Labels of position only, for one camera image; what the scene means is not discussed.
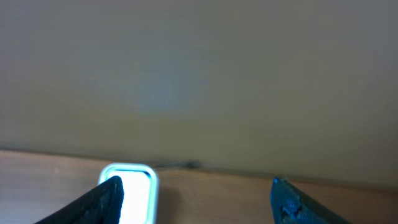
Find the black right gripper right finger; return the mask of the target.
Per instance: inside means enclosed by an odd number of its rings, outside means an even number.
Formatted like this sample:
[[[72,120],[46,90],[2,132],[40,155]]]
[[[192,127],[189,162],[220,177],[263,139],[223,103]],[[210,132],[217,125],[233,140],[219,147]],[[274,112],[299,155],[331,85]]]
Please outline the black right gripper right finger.
[[[290,182],[278,177],[272,181],[270,203],[275,224],[349,224]]]

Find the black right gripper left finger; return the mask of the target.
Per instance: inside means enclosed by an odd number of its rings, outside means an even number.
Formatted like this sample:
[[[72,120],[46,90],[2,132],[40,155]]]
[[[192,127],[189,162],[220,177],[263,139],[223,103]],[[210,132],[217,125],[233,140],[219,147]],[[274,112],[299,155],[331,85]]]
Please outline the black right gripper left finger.
[[[118,224],[123,199],[122,179],[114,176],[37,224]]]

